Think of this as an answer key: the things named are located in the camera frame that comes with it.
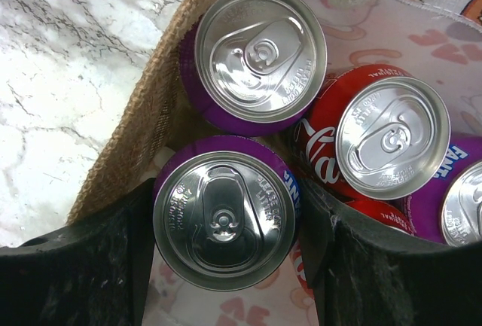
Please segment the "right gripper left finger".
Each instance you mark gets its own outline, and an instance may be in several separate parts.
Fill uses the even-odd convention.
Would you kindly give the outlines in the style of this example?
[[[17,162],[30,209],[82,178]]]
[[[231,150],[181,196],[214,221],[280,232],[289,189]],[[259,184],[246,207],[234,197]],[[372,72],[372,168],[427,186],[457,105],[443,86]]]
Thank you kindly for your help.
[[[102,211],[1,249],[3,325],[140,325],[154,254],[154,179]]]

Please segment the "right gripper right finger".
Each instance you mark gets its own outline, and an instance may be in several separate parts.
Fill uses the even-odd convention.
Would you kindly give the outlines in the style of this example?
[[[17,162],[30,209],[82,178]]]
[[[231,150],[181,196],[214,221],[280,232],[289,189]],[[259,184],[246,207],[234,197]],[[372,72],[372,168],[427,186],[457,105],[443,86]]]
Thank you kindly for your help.
[[[299,183],[307,284],[322,325],[479,325],[481,245],[387,227],[314,181]]]

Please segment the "red can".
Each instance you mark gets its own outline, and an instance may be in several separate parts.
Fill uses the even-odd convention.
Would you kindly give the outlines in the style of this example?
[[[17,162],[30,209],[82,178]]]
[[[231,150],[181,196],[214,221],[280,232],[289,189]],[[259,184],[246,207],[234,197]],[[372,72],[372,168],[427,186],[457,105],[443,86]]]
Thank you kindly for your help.
[[[447,107],[432,87],[399,67],[371,64],[327,73],[289,141],[330,192],[396,200],[432,178],[450,134]]]
[[[396,228],[411,236],[415,235],[407,217],[388,203],[373,199],[358,199],[350,200],[345,204],[388,227]]]

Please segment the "purple can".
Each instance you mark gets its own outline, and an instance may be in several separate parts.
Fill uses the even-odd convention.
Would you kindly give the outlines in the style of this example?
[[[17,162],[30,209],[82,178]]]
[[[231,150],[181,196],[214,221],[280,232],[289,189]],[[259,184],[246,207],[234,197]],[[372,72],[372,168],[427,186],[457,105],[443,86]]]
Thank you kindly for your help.
[[[452,134],[431,180],[395,206],[420,238],[456,247],[480,241],[481,137]]]
[[[300,119],[328,57],[322,27],[302,0],[217,0],[178,53],[191,105],[241,136],[273,134]]]
[[[199,139],[173,154],[153,192],[157,248],[185,281],[237,291],[265,280],[294,244],[300,190],[284,160],[242,136]]]

